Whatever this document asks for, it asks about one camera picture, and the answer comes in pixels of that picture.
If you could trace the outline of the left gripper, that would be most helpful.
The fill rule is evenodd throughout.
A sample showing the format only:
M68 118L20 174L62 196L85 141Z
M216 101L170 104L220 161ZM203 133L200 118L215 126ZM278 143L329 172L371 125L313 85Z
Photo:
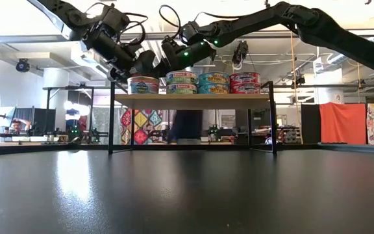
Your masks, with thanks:
M88 49L93 49L111 65L109 81L127 84L131 70L133 77L157 77L153 64L156 57L154 51L143 51L136 59L136 52L142 48L140 44L119 44L100 29L89 32L82 41Z

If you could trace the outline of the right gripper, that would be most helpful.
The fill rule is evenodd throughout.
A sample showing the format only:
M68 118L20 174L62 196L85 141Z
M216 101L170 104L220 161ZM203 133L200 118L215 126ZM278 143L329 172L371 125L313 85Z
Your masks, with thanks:
M167 73L181 70L182 55L176 54L170 58L163 57L157 66L153 68L153 77L165 77Z

